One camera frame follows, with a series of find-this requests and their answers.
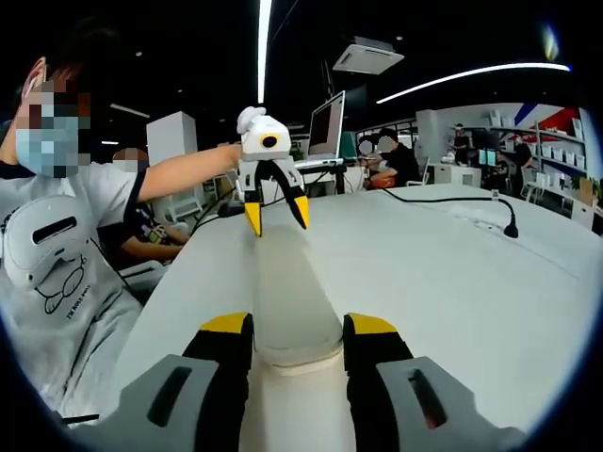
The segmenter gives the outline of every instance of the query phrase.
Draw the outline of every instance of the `monitor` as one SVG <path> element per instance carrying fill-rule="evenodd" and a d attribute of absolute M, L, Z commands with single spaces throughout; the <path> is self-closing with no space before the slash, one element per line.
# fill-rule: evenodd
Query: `monitor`
<path fill-rule="evenodd" d="M 346 91 L 312 113 L 308 159 L 338 158 Z"/>
<path fill-rule="evenodd" d="M 480 165 L 495 167 L 497 165 L 497 152 L 492 149 L 480 149 Z"/>

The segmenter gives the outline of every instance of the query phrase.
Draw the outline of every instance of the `black ceiling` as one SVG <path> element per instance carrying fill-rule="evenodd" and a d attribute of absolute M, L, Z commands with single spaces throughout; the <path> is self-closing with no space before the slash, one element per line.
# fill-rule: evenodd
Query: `black ceiling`
<path fill-rule="evenodd" d="M 115 68 L 120 83 L 111 99 L 103 102 L 147 113 L 150 121 L 184 110 L 197 121 L 200 147 L 232 139 L 237 113 L 257 99 L 259 1 L 203 3 L 194 11 L 184 4 L 164 3 L 158 10 L 147 6 L 132 13 L 121 8 L 57 14 L 57 7 L 32 12 L 27 19 L 29 39 L 18 39 L 6 28 L 0 32 L 8 63 L 3 64 L 0 112 L 9 112 L 10 96 L 36 57 L 60 39 L 59 30 L 96 15 L 117 28 L 124 41 L 125 62 Z M 467 77 L 375 105 L 386 95 L 453 73 L 491 64 L 546 61 L 545 24 L 560 30 L 562 51 L 557 62 L 571 64 L 572 53 L 583 45 L 567 31 L 572 29 L 571 11 L 544 2 L 530 6 L 514 0 L 500 5 L 407 3 L 273 0 L 266 80 L 269 113 L 307 128 L 311 111 L 329 97 L 321 65 L 326 61 L 332 68 L 353 36 L 391 42 L 405 59 L 379 76 L 333 73 L 335 91 L 359 89 L 366 96 L 367 104 L 356 105 L 350 113 L 352 129 L 407 118 L 424 108 L 490 102 L 584 103 L 574 74 L 520 70 Z M 104 139 L 143 146 L 147 121 L 111 109 L 104 117 L 93 118 L 92 126 Z"/>

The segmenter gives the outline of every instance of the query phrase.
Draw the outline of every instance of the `person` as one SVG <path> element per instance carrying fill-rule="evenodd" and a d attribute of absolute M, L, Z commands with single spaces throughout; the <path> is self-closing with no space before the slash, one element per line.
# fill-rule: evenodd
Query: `person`
<path fill-rule="evenodd" d="M 98 94 L 110 86 L 103 70 L 119 73 L 111 59 L 120 48 L 116 41 L 113 30 L 88 22 L 31 67 L 0 137 L 2 229 L 20 206 L 56 194 L 84 203 L 95 227 L 124 221 L 138 202 L 194 187 L 237 165 L 240 145 L 177 156 L 139 173 L 86 165 L 90 107 L 106 98 Z M 80 259 L 53 267 L 35 290 L 18 289 L 0 266 L 0 313 L 20 364 L 45 403 L 62 416 L 99 412 L 141 309 L 94 246 L 96 232 L 90 234 Z M 75 272 L 81 278 L 71 278 Z"/>
<path fill-rule="evenodd" d="M 370 170 L 376 171 L 366 182 L 367 188 L 406 186 L 408 181 L 420 181 L 415 154 L 398 140 L 395 130 L 383 128 L 379 132 L 381 151 L 372 160 L 365 160 Z"/>
<path fill-rule="evenodd" d="M 455 151 L 455 160 L 457 163 L 467 164 L 467 154 L 469 152 L 469 137 L 464 134 L 463 125 L 458 123 L 454 127 L 456 137 L 454 144 L 450 146 Z"/>
<path fill-rule="evenodd" d="M 530 146 L 524 140 L 521 135 L 515 138 L 515 173 L 511 176 L 513 195 L 519 199 L 524 187 L 524 170 L 531 167 L 532 162 Z"/>
<path fill-rule="evenodd" d="M 502 158 L 502 152 L 497 151 L 497 163 L 488 171 L 483 180 L 483 187 L 486 190 L 498 190 L 503 193 L 507 188 L 507 177 L 509 177 L 509 165 Z"/>
<path fill-rule="evenodd" d="M 139 172 L 149 166 L 149 156 L 136 148 L 122 149 L 113 155 L 113 164 L 126 172 Z M 188 242 L 188 234 L 176 226 L 155 219 L 149 206 L 141 202 L 128 222 L 98 230 L 111 266 L 121 270 L 145 261 L 167 264 Z"/>

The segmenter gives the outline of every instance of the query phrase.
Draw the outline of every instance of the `air conditioner unit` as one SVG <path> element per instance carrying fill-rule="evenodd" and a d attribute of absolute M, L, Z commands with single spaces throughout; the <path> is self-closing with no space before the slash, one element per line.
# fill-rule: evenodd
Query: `air conditioner unit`
<path fill-rule="evenodd" d="M 334 64 L 333 70 L 378 75 L 403 59 L 404 56 L 394 52 L 394 46 L 387 42 L 356 37 Z"/>

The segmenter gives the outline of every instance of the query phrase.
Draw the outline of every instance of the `white t-shirt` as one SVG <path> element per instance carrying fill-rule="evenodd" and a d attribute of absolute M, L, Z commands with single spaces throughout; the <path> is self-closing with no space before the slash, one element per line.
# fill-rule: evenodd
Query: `white t-shirt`
<path fill-rule="evenodd" d="M 120 222 L 136 205 L 143 180 L 144 172 L 111 164 L 55 179 L 0 162 L 0 225 L 26 202 L 52 194 L 83 200 L 97 227 Z M 96 231 L 92 238 L 98 243 Z M 0 263 L 0 313 L 20 364 L 48 406 L 63 416 L 98 412 L 139 312 L 139 303 L 92 243 L 30 292 L 14 287 Z"/>

